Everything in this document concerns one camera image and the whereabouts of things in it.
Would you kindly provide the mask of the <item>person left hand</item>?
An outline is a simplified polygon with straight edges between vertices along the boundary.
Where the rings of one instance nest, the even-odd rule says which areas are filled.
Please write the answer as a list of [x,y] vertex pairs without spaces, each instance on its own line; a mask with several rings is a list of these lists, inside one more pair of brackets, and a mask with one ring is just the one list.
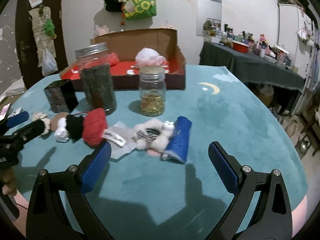
[[9,197],[14,197],[17,194],[16,177],[14,169],[11,167],[5,171],[1,171],[2,193]]

